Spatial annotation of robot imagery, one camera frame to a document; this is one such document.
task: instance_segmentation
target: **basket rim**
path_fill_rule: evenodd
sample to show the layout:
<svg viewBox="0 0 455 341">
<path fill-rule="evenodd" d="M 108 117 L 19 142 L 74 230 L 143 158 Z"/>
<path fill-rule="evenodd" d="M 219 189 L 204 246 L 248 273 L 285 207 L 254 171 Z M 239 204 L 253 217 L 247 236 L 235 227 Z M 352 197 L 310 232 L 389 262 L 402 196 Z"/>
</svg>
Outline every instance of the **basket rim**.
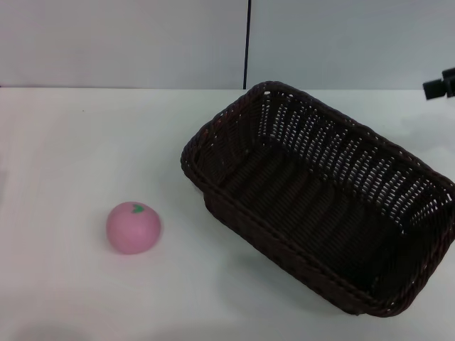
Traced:
<svg viewBox="0 0 455 341">
<path fill-rule="evenodd" d="M 250 210 L 247 209 L 247 207 L 243 207 L 243 205 L 236 202 L 228 195 L 226 195 L 222 190 L 220 190 L 216 184 L 212 183 L 210 179 L 208 179 L 198 169 L 195 159 L 198 151 L 206 143 L 208 143 L 211 138 L 214 137 L 214 135 L 219 131 L 220 127 L 225 124 L 225 122 L 234 119 L 238 115 L 239 111 L 244 109 L 250 102 L 255 101 L 257 98 L 261 97 L 266 91 L 287 92 L 293 97 L 296 97 L 296 99 L 302 98 L 307 102 L 311 102 L 311 105 L 314 105 L 316 109 L 321 108 L 325 116 L 334 121 L 337 121 L 342 125 L 349 126 L 359 134 L 365 136 L 369 143 L 386 149 L 387 152 L 392 156 L 400 159 L 402 162 L 409 166 L 413 166 L 416 171 L 421 172 L 422 175 L 425 175 L 427 178 L 431 178 L 434 182 L 437 182 L 444 188 L 447 188 L 447 190 L 451 188 L 451 191 L 448 191 L 448 194 L 452 195 L 452 197 L 455 198 L 455 186 L 451 180 L 433 170 L 418 157 L 403 149 L 403 147 L 394 144 L 393 142 L 374 132 L 371 128 L 363 124 L 359 124 L 356 120 L 351 119 L 340 111 L 328 106 L 327 104 L 324 104 L 323 102 L 312 97 L 304 91 L 298 90 L 282 82 L 267 81 L 255 85 L 252 89 L 250 89 L 247 93 L 229 105 L 226 109 L 218 113 L 211 121 L 202 126 L 198 133 L 186 144 L 181 156 L 181 165 L 183 171 L 187 177 L 189 177 L 195 183 L 197 187 L 199 187 L 204 193 L 215 195 L 225 204 L 234 207 L 244 217 L 252 220 L 256 225 L 261 227 L 263 231 L 269 234 L 272 233 L 272 228 L 269 226 L 269 223 L 267 221 L 264 221 L 261 217 L 254 215 L 252 212 L 250 212 Z M 278 235 L 279 242 L 293 251 L 302 261 L 307 263 L 314 270 L 321 272 L 321 275 L 325 277 L 327 281 L 333 282 L 351 298 L 354 298 L 355 300 L 369 307 L 371 309 L 369 312 L 371 315 L 391 316 L 397 315 L 409 307 L 415 296 L 417 296 L 417 294 L 423 289 L 429 277 L 433 274 L 434 270 L 439 265 L 445 253 L 449 249 L 450 244 L 455 239 L 454 229 L 451 228 L 454 226 L 454 222 L 455 213 L 452 214 L 452 216 L 449 218 L 448 226 L 450 226 L 450 228 L 447 228 L 445 232 L 441 234 L 441 238 L 436 240 L 433 244 L 432 250 L 429 252 L 428 257 L 419 263 L 425 263 L 427 266 L 424 269 L 422 266 L 419 266 L 416 272 L 410 276 L 410 279 L 405 282 L 402 287 L 400 287 L 396 294 L 393 297 L 389 297 L 387 299 L 376 299 L 372 297 L 369 293 L 359 289 L 344 278 L 340 277 L 338 274 L 334 273 L 332 270 L 330 270 L 330 268 L 322 264 L 315 256 L 309 254 L 303 249 L 299 249 L 297 245 L 294 245 L 294 243 L 292 243 L 292 241 L 279 236 L 278 232 L 273 231 L 273 234 Z M 400 309 L 390 312 L 390 304 L 396 304 L 397 302 L 403 303 Z"/>
</svg>

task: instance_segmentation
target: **pink ball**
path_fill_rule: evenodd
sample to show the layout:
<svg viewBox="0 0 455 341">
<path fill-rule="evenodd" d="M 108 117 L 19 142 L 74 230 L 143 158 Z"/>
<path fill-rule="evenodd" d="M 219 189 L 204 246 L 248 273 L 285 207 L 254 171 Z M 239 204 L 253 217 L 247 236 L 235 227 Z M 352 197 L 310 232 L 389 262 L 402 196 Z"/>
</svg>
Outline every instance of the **pink ball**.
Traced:
<svg viewBox="0 0 455 341">
<path fill-rule="evenodd" d="M 138 254 L 158 241 L 161 223 L 158 214 L 140 202 L 124 202 L 109 213 L 107 239 L 123 254 Z"/>
</svg>

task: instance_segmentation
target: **white tabletop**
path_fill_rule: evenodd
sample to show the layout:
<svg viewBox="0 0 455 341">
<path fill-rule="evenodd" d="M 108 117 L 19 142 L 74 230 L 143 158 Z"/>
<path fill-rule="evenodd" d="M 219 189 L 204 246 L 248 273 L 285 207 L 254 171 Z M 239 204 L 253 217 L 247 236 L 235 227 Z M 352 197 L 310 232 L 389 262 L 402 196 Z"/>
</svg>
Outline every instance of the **white tabletop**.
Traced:
<svg viewBox="0 0 455 341">
<path fill-rule="evenodd" d="M 181 151 L 242 93 L 0 89 L 0 340 L 453 340 L 455 247 L 403 314 L 355 317 L 210 215 Z M 455 179 L 455 99 L 310 94 Z M 128 200 L 164 225 L 135 256 L 104 236 Z"/>
</svg>

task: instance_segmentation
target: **dark brown wicker basket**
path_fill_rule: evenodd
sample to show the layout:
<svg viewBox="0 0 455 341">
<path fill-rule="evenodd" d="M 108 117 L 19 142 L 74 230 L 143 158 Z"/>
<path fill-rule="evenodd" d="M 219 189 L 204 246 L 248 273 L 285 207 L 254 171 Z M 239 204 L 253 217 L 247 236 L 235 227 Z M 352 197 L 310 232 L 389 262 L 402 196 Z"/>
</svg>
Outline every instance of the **dark brown wicker basket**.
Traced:
<svg viewBox="0 0 455 341">
<path fill-rule="evenodd" d="M 305 92 L 253 87 L 182 153 L 206 207 L 350 314 L 408 308 L 454 240 L 454 184 Z"/>
</svg>

